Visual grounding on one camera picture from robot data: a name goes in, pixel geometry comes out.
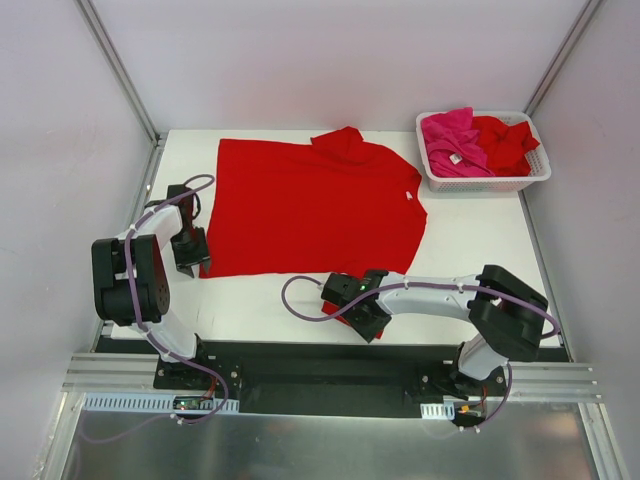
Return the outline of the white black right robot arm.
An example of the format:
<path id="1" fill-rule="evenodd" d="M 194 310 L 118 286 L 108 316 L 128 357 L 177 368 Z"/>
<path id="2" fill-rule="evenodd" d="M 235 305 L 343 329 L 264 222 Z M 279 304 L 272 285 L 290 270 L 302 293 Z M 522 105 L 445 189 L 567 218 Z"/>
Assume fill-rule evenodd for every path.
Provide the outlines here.
<path id="1" fill-rule="evenodd" d="M 457 278 L 411 277 L 369 270 L 362 278 L 332 273 L 321 299 L 366 342 L 401 314 L 424 314 L 470 323 L 477 334 L 462 343 L 451 366 L 428 376 L 443 395 L 477 395 L 491 374 L 510 361 L 538 359 L 546 297 L 497 265 Z"/>

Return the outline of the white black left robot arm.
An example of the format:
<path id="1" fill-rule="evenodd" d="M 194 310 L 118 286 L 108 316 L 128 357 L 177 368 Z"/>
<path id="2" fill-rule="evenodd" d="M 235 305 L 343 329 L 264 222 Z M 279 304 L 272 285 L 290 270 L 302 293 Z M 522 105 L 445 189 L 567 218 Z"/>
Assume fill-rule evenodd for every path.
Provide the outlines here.
<path id="1" fill-rule="evenodd" d="M 176 270 L 190 278 L 209 269 L 206 233 L 194 224 L 200 211 L 196 190 L 173 184 L 167 198 L 148 203 L 143 216 L 126 231 L 91 246 L 96 312 L 103 320 L 141 334 L 156 350 L 156 388 L 217 386 L 202 340 L 171 309 L 162 255 L 169 247 Z"/>

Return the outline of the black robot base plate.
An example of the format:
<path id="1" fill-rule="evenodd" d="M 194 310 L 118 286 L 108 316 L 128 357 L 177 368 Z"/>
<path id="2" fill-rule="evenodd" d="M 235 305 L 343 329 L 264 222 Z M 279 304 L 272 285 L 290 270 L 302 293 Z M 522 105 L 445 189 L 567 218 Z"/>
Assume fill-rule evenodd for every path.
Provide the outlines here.
<path id="1" fill-rule="evenodd" d="M 423 404 L 500 398 L 506 373 L 454 373 L 453 346 L 206 341 L 196 363 L 220 375 L 218 398 L 255 414 L 416 418 Z"/>

